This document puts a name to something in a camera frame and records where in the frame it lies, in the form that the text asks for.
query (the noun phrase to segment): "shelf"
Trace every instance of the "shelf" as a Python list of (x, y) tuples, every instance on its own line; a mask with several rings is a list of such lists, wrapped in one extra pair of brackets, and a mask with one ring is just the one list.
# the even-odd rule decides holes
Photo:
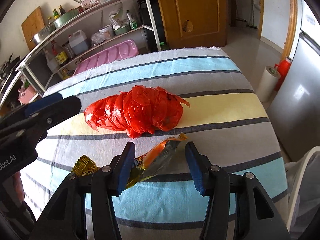
[(0, 94), (2, 93), (3, 89), (5, 88), (5, 85), (8, 83), (8, 81), (10, 80), (11, 75), (13, 75), (13, 71), (9, 74), (9, 76), (7, 76), (7, 78), (5, 79), (5, 82), (3, 84), (3, 86), (0, 89)]
[(23, 63), (28, 64), (32, 58), (37, 55), (41, 49), (43, 49), (47, 44), (49, 44), (52, 40), (54, 40), (56, 37), (58, 37), (61, 33), (66, 31), (67, 29), (71, 28), (75, 24), (79, 23), (83, 19), (102, 11), (103, 9), (116, 5), (118, 3), (121, 3), (125, 0), (109, 0), (106, 2), (103, 2), (93, 8), (90, 8), (87, 11), (84, 11), (83, 13), (80, 13), (76, 17), (72, 18), (70, 21), (66, 22), (64, 25), (62, 25), (60, 28), (55, 30), (53, 33), (51, 33), (48, 37), (46, 37), (40, 44), (38, 44), (23, 60)]
[(50, 83), (53, 75), (55, 75), (55, 74), (58, 73), (59, 71), (63, 70), (65, 67), (67, 67), (67, 66), (70, 65), (71, 63), (74, 63), (77, 59), (83, 57), (84, 55), (88, 54), (89, 52), (91, 52), (91, 51), (93, 51), (93, 50), (95, 50), (95, 49), (97, 49), (97, 48), (100, 48), (100, 47), (103, 46), (103, 45), (106, 45), (108, 42), (114, 41), (114, 40), (116, 40), (117, 38), (120, 38), (120, 37), (122, 37), (122, 36), (125, 36), (125, 35), (127, 35), (127, 34), (129, 34), (129, 33), (133, 33), (133, 32), (135, 32), (135, 31), (140, 30), (140, 29), (143, 29), (143, 28), (146, 28), (146, 29), (149, 29), (149, 30), (152, 29), (151, 27), (149, 27), (149, 26), (147, 26), (147, 25), (141, 25), (141, 26), (139, 26), (138, 28), (136, 28), (136, 29), (134, 29), (134, 30), (128, 31), (127, 33), (123, 33), (123, 34), (121, 34), (121, 35), (114, 36), (114, 37), (111, 38), (110, 40), (107, 40), (107, 41), (105, 41), (105, 42), (103, 42), (103, 43), (101, 43), (101, 44), (99, 44), (99, 45), (97, 45), (97, 46), (95, 46), (95, 47), (92, 47), (92, 48), (88, 49), (87, 51), (85, 51), (84, 53), (82, 53), (82, 54), (74, 57), (74, 58), (73, 58), (72, 60), (70, 60), (67, 64), (65, 64), (63, 67), (59, 68), (58, 71), (54, 72), (54, 73), (51, 75), (51, 77), (49, 78), (47, 84), (45, 85), (45, 88), (46, 88), (46, 89), (48, 88), (48, 85), (49, 85), (49, 83)]
[(97, 46), (94, 46), (94, 47), (88, 49), (88, 50), (85, 51), (84, 53), (82, 53), (82, 54), (74, 57), (72, 60), (70, 60), (70, 61), (69, 61), (67, 64), (65, 64), (63, 67), (59, 68), (58, 71), (61, 71), (61, 70), (64, 69), (66, 66), (70, 65), (71, 63), (74, 63), (77, 59), (83, 57), (84, 55), (88, 54), (89, 52), (91, 52), (91, 51), (93, 51), (93, 50), (95, 50), (95, 49), (97, 49), (97, 48), (100, 48), (100, 47), (103, 46), (103, 45), (106, 45), (108, 42), (114, 41), (114, 40), (117, 39), (117, 38), (120, 38), (120, 37), (122, 37), (122, 36), (125, 36), (126, 34), (129, 34), (129, 33), (133, 33), (133, 32), (135, 32), (136, 30), (140, 30), (140, 29), (142, 29), (142, 28), (143, 28), (143, 26), (140, 26), (140, 27), (138, 27), (138, 28), (136, 28), (136, 29), (134, 29), (134, 30), (128, 31), (127, 33), (123, 33), (123, 34), (114, 36), (114, 37), (111, 38), (110, 40), (107, 40), (107, 41), (105, 41), (105, 42), (103, 42), (103, 43), (101, 43), (101, 44), (99, 44), (99, 45), (97, 45)]
[(0, 109), (1, 107), (3, 106), (5, 100), (7, 99), (9, 93), (11, 92), (11, 89), (13, 88), (13, 86), (15, 85), (15, 83), (19, 80), (19, 78), (21, 77), (22, 75), (22, 72), (21, 71), (18, 71), (17, 74), (15, 75), (15, 77), (13, 78), (13, 80), (10, 82), (8, 88), (6, 89), (6, 91), (4, 92), (4, 95), (1, 99), (1, 102), (0, 102)]
[(34, 95), (34, 97), (31, 98), (31, 100), (29, 101), (29, 103), (32, 103), (38, 96), (39, 96), (39, 93), (36, 93), (36, 94)]

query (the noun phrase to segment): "stainless steel bowl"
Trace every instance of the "stainless steel bowl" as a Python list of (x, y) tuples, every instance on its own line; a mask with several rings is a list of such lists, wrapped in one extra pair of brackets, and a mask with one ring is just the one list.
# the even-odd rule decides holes
[(40, 44), (46, 37), (48, 37), (51, 33), (56, 30), (53, 23), (44, 27), (41, 31), (39, 31), (30, 41), (33, 41), (34, 44)]

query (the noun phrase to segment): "doorway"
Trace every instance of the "doorway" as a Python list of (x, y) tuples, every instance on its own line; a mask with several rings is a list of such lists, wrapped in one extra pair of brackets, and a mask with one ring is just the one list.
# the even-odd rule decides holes
[(227, 0), (159, 0), (170, 49), (223, 47)]
[(263, 20), (263, 0), (229, 0), (230, 25), (261, 29)]

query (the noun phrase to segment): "refrigerator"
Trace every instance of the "refrigerator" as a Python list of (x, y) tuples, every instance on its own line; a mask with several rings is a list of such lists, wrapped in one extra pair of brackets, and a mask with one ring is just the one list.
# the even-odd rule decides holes
[(320, 146), (320, 25), (304, 1), (300, 30), (287, 77), (267, 109), (292, 161)]

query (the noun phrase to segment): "paper roll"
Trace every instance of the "paper roll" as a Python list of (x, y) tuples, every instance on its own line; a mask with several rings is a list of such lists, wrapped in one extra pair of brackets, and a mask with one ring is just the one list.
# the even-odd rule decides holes
[(260, 102), (263, 103), (268, 101), (279, 78), (280, 73), (275, 68), (266, 66), (265, 70), (263, 71), (259, 87), (256, 90), (256, 95), (258, 96)]

